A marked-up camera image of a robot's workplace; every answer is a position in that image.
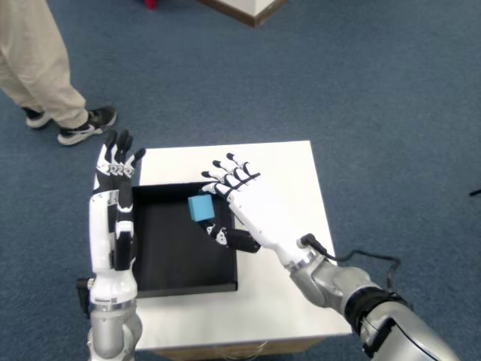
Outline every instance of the person's leg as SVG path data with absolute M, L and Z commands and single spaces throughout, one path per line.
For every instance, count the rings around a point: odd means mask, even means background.
M 67 50 L 45 0 L 0 1 L 0 51 L 61 127 L 73 129 L 87 121 L 85 99 L 70 83 Z
M 29 108 L 41 113 L 44 111 L 37 99 L 23 86 L 18 77 L 10 70 L 5 58 L 0 52 L 0 88 L 22 108 Z
M 26 112 L 26 122 L 29 127 L 36 129 L 41 128 L 51 121 L 50 115 L 44 112 L 44 109 L 38 104 L 37 99 L 29 93 L 20 80 L 18 80 L 17 76 L 10 70 L 1 52 L 0 88 Z

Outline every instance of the white table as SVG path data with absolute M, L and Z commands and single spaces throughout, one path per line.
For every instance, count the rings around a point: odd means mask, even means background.
M 334 252 L 309 141 L 149 149 L 140 185 L 205 181 L 212 160 L 232 152 L 249 160 L 280 190 L 293 212 Z M 277 256 L 237 252 L 239 290 L 138 300 L 144 333 L 138 350 L 319 338 L 351 333 L 332 310 L 310 304 Z

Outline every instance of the silver robotic arm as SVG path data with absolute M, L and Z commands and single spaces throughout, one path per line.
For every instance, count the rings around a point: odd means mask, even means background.
M 88 335 L 92 361 L 134 359 L 142 325 L 135 313 L 137 284 L 131 178 L 145 149 L 126 157 L 132 136 L 110 133 L 102 146 L 90 199 L 90 252 L 95 279 L 86 282 L 89 302 L 84 305 L 92 320 Z
M 203 175 L 212 180 L 202 188 L 223 197 L 252 238 L 274 250 L 291 279 L 314 305 L 333 308 L 345 317 L 376 361 L 459 361 L 454 352 L 397 294 L 371 281 L 360 268 L 330 262 L 312 235 L 303 235 L 292 211 L 271 190 L 261 174 L 231 153 L 228 160 Z M 228 233 L 203 227 L 218 243 L 229 245 Z M 245 242 L 251 240 L 245 236 Z

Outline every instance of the black sneaker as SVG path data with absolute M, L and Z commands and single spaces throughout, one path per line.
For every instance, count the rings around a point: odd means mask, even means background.
M 27 114 L 27 126 L 33 129 L 40 129 L 47 125 L 48 122 L 52 120 L 47 113 L 42 111 L 38 113 L 30 108 L 22 108 Z
M 89 111 L 89 118 L 82 126 L 75 129 L 60 128 L 57 137 L 62 145 L 74 145 L 85 141 L 94 134 L 102 134 L 105 129 L 115 123 L 117 112 L 112 107 L 104 107 Z

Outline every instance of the robot finger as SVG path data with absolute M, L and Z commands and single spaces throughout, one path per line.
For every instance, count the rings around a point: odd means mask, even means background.
M 130 156 L 130 158 L 127 159 L 127 162 L 123 167 L 123 172 L 127 177 L 132 177 L 137 163 L 145 156 L 146 152 L 147 151 L 145 150 L 145 148 L 141 148 L 133 156 Z
M 201 193 L 217 194 L 218 196 L 226 199 L 228 202 L 232 202 L 237 192 L 231 187 L 227 187 L 225 184 L 221 184 L 220 182 L 212 182 L 203 186 L 201 188 Z
M 120 155 L 120 162 L 121 163 L 125 163 L 126 162 L 126 159 L 127 159 L 127 153 L 128 151 L 130 150 L 131 146 L 132 146 L 132 141 L 133 141 L 133 137 L 131 135 L 129 135 L 127 137 L 127 140 L 126 140 L 126 143 L 124 144 L 123 146 L 123 149 L 122 149 L 122 153 Z
M 211 220 L 202 220 L 198 222 L 198 224 L 211 238 L 215 239 L 218 244 L 226 246 L 227 248 L 249 253 L 256 253 L 261 248 L 261 245 L 252 238 L 248 231 L 222 227 L 216 225 Z
M 213 169 L 212 171 L 202 172 L 202 177 L 213 178 L 218 180 L 221 183 L 224 183 L 224 177 L 226 175 L 227 175 L 227 172 L 223 169 Z
M 242 190 L 242 186 L 244 185 L 240 180 L 234 177 L 232 174 L 226 174 L 223 178 L 223 183 L 235 190 Z
M 234 169 L 237 168 L 237 164 L 235 164 L 234 162 L 230 161 L 230 160 L 223 160 L 223 161 L 219 161 L 219 160 L 214 160 L 212 162 L 212 164 L 214 164 L 214 166 L 216 166 L 217 168 L 222 168 L 224 169 L 225 171 L 227 171 L 228 173 L 231 173 L 234 171 Z
M 234 175 L 234 177 L 236 177 L 239 181 L 243 183 L 247 182 L 250 178 L 249 175 L 247 175 L 247 173 L 239 167 L 234 168 L 234 170 L 232 171 L 232 175 Z
M 107 139 L 105 140 L 102 148 L 100 149 L 100 154 L 97 159 L 97 171 L 104 175 L 110 175 L 110 161 L 112 159 L 111 151 L 112 146 L 115 143 L 116 132 L 109 132 Z
M 122 157 L 124 154 L 124 148 L 126 146 L 126 142 L 129 138 L 129 132 L 127 130 L 122 130 L 117 138 L 115 145 L 113 146 L 113 160 L 116 164 L 122 163 Z
M 237 164 L 237 166 L 249 177 L 258 177 L 260 175 L 260 173 L 258 173 L 249 162 L 243 162 L 233 153 L 227 153 L 227 159 L 235 162 L 235 164 Z

